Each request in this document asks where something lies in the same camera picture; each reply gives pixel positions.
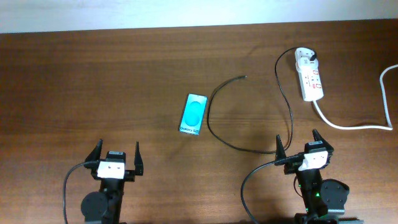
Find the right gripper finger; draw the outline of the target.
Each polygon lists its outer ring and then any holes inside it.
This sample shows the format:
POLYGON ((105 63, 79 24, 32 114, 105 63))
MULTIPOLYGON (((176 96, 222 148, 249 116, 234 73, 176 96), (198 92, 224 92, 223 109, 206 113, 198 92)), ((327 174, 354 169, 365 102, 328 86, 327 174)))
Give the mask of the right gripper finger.
POLYGON ((314 143, 315 144, 324 144, 324 143, 326 143, 326 141, 322 138, 322 136, 320 135, 320 133, 316 129, 312 130, 312 134, 313 134, 313 138, 314 138, 314 143))
POLYGON ((281 138, 279 135, 276 136, 276 151, 275 151, 275 159, 277 161, 281 160, 281 159, 285 159, 286 155, 285 155, 285 149, 284 146, 282 144, 281 138))

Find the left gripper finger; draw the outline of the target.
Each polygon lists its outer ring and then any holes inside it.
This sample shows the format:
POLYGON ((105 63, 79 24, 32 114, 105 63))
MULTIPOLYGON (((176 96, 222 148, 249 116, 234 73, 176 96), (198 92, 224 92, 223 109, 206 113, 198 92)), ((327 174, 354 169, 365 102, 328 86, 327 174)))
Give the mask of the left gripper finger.
POLYGON ((103 145, 103 140, 100 139, 95 148, 88 154, 88 156, 85 159, 85 165, 84 165, 86 169, 93 169, 95 167, 94 164, 89 164, 89 162, 97 162, 100 159, 102 145, 103 145))
POLYGON ((144 175, 144 163, 139 150, 139 142, 136 142, 136 150, 134 155, 134 173, 135 175, 144 175))

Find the blue-screen Galaxy smartphone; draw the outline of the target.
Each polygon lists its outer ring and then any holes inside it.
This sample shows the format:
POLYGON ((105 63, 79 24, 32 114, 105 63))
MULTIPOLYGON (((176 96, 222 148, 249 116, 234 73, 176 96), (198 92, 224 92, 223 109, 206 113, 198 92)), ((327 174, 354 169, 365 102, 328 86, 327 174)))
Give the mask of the blue-screen Galaxy smartphone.
POLYGON ((185 134, 199 135, 208 98, 189 93, 183 110, 179 131, 185 134))

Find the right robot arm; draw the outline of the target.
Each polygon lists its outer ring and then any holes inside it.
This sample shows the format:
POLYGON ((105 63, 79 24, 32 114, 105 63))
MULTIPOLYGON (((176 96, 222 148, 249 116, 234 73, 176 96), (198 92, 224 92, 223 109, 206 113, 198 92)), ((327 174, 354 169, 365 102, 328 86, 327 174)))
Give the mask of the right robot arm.
POLYGON ((349 186, 336 179, 323 179, 320 173, 331 160, 334 148, 316 130, 314 141, 305 144, 304 151, 286 156, 280 137, 276 137, 275 165, 284 167, 284 174, 294 174, 298 181, 305 213, 294 216, 295 223, 364 223, 357 218, 342 218, 349 186))

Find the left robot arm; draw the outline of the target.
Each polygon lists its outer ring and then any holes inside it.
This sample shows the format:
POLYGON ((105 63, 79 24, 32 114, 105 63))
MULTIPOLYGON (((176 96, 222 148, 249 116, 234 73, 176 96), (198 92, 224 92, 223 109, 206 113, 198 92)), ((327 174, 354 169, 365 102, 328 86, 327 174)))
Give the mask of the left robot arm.
POLYGON ((85 159, 84 167, 91 171, 95 180, 100 181, 100 187, 82 200, 81 212, 85 223, 119 224, 124 185, 144 174, 144 164, 139 143, 136 143, 133 170, 126 168, 125 152, 109 151, 102 159, 102 146, 103 140, 100 139, 85 159))

